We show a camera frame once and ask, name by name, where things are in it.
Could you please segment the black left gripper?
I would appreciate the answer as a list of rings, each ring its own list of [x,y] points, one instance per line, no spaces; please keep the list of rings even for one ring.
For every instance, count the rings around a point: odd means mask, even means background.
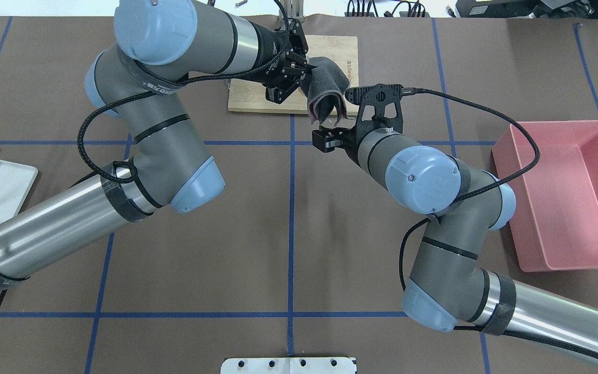
[[[280,50],[284,42],[284,31],[278,29],[270,39],[271,44],[264,41],[263,49],[268,46],[273,53],[280,53],[278,61],[271,64],[260,74],[260,83],[266,87],[265,97],[268,101],[281,104],[301,85],[301,79],[316,66],[308,63],[308,41],[302,23],[296,19],[289,21],[289,44]]]

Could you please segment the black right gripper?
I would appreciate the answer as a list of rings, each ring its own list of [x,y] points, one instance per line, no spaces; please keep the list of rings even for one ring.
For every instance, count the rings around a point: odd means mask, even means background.
[[[355,125],[352,128],[335,127],[320,128],[312,131],[312,145],[320,152],[333,152],[344,149],[347,156],[358,156],[359,146],[368,134],[366,125]]]

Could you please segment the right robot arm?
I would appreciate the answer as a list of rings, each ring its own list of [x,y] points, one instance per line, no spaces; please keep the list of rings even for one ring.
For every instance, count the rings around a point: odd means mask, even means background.
[[[355,130],[312,132],[322,152],[344,149],[356,164],[409,210],[424,215],[426,229],[405,281],[403,311],[419,324],[465,330],[551,346],[598,360],[598,310],[528,286],[478,266],[489,231],[515,210],[507,184],[472,198],[469,192],[498,179],[391,128],[355,140]]]

